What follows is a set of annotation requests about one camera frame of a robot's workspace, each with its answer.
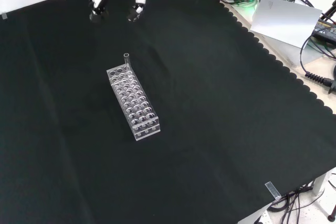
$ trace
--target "white paper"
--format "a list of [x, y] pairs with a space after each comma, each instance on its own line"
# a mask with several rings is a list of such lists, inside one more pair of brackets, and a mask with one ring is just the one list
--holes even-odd
[[261, 0], [251, 31], [301, 48], [313, 32], [322, 10], [284, 0]]

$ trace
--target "test tube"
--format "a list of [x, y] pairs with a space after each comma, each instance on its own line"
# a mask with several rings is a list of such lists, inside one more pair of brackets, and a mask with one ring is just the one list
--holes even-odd
[[126, 63], [126, 71], [127, 71], [127, 73], [129, 73], [129, 71], [131, 69], [130, 54], [128, 54], [128, 53], [124, 54], [124, 59], [125, 59], [125, 63]]

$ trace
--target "black fabric mat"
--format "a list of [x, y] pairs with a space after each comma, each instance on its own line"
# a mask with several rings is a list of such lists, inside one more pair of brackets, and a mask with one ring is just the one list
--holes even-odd
[[[335, 117], [217, 0], [50, 0], [0, 22], [0, 223], [236, 223], [336, 166]], [[136, 142], [106, 70], [162, 131]]]

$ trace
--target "table leg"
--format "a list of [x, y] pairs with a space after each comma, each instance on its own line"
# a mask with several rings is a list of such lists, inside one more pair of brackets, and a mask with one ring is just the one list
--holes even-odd
[[318, 177], [315, 180], [314, 187], [313, 187], [313, 194], [318, 196], [325, 188], [328, 180], [331, 176], [332, 170], [328, 171], [327, 173], [323, 174], [322, 176]]
[[332, 214], [328, 216], [328, 220], [330, 222], [334, 222], [335, 221], [335, 216], [336, 216], [336, 206], [334, 207], [334, 210], [332, 211]]

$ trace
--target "clear acrylic rack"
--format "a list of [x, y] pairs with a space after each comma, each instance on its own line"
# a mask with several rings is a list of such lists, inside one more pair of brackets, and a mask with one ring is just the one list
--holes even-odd
[[131, 64], [124, 54], [125, 64], [107, 70], [112, 89], [138, 141], [160, 131], [159, 118], [145, 94]]

